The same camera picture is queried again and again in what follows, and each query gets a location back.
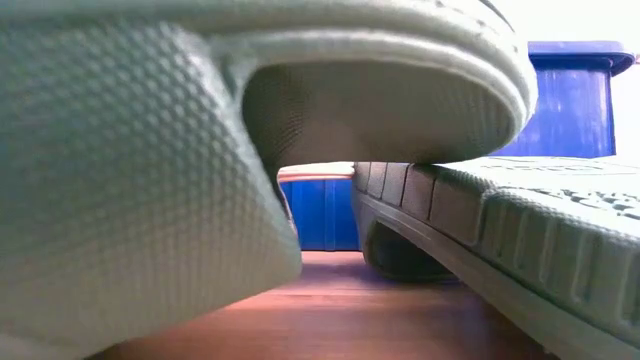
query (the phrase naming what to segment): rubber material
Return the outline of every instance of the rubber material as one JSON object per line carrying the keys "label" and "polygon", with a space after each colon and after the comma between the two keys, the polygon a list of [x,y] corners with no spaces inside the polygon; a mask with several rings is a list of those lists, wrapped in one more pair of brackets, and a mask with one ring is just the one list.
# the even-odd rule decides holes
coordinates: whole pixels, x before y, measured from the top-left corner
{"label": "rubber material", "polygon": [[25,0],[0,22],[3,359],[79,358],[286,282],[280,167],[481,156],[536,99],[481,1]]}
{"label": "rubber material", "polygon": [[389,228],[373,223],[363,232],[362,254],[378,275],[404,283],[455,280],[446,267]]}
{"label": "rubber material", "polygon": [[[457,263],[474,254],[482,264],[473,265],[478,273],[495,269],[517,284],[519,292],[539,297],[545,304],[529,309],[535,318],[517,314],[523,309],[505,304],[506,299],[494,305],[563,358],[639,356],[640,168],[607,160],[484,158],[410,169],[420,177],[413,176],[412,185],[406,177],[402,206],[357,196],[358,211],[364,207],[373,213],[359,217],[360,229],[372,226],[386,211],[393,215],[382,217],[392,219],[402,234],[418,231],[403,226],[423,224],[418,235],[407,236],[417,246],[423,236],[436,233],[442,241],[463,246],[468,255],[459,255],[459,250],[441,256],[432,248],[428,252],[447,266],[442,256]],[[356,181],[360,176],[356,171]],[[408,192],[410,188],[425,190],[418,194]],[[426,210],[405,206],[416,195],[421,197],[412,203],[420,202]],[[492,292],[506,289],[496,285],[484,291],[491,300],[497,296]],[[567,320],[553,318],[557,311],[565,312]],[[569,324],[576,321],[578,328]],[[601,340],[587,341],[596,338]]]}

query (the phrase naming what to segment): dotted texture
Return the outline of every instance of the dotted texture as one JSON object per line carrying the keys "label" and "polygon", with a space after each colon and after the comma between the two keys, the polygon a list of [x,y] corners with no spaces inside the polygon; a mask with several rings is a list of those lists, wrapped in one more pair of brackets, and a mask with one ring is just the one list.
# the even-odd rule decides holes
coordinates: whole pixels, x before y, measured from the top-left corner
{"label": "dotted texture", "polygon": [[201,39],[44,24],[0,47],[0,358],[80,358],[295,277]]}
{"label": "dotted texture", "polygon": [[247,84],[243,114],[270,173],[331,161],[470,159],[490,153],[514,126],[484,85],[438,68],[372,61],[262,68]]}

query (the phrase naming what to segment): floor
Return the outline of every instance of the floor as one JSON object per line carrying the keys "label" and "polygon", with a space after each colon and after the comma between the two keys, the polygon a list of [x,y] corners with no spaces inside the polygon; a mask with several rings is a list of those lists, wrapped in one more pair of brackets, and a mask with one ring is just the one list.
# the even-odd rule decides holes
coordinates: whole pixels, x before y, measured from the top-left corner
{"label": "floor", "polygon": [[301,279],[153,337],[109,360],[549,359],[462,284],[398,285],[360,253],[304,254]]}

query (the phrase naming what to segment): textured footbed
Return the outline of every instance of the textured footbed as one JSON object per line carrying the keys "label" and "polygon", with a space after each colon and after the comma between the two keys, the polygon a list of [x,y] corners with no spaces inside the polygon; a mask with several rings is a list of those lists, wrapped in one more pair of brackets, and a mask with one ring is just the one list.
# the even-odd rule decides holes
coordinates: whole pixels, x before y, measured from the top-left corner
{"label": "textured footbed", "polygon": [[[384,175],[367,173],[373,164],[356,165],[356,183],[362,177],[375,184],[372,177],[386,176],[383,192],[396,194],[380,200],[378,186],[373,194],[356,188],[362,194],[356,196],[357,212],[371,212],[358,215],[362,241],[371,238],[370,223],[380,219],[422,248],[425,236],[455,241],[467,252],[427,250],[440,261],[453,261],[445,265],[465,281],[469,269],[456,263],[475,254],[483,265],[468,266],[478,274],[496,269],[518,291],[539,297],[538,307],[518,309],[496,294],[507,287],[470,284],[558,355],[640,356],[640,168],[570,158],[381,165]],[[557,310],[566,314],[552,316]]]}
{"label": "textured footbed", "polygon": [[536,98],[480,1],[25,0],[0,23],[3,359],[79,358],[286,282],[281,166],[473,158]]}

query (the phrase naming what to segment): blue container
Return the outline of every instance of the blue container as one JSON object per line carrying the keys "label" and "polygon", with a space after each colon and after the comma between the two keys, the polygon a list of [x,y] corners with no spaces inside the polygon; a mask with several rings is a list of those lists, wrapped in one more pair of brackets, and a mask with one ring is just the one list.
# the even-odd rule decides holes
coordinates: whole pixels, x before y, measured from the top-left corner
{"label": "blue container", "polygon": [[358,250],[351,180],[284,183],[282,191],[298,228],[302,250]]}
{"label": "blue container", "polygon": [[538,75],[536,113],[511,144],[493,155],[615,154],[611,77],[635,62],[617,42],[532,42]]}
{"label": "blue container", "polygon": [[[615,154],[611,77],[635,56],[616,42],[533,42],[538,75],[536,114],[522,134],[493,155],[574,156]],[[358,250],[351,181],[283,184],[303,250]]]}

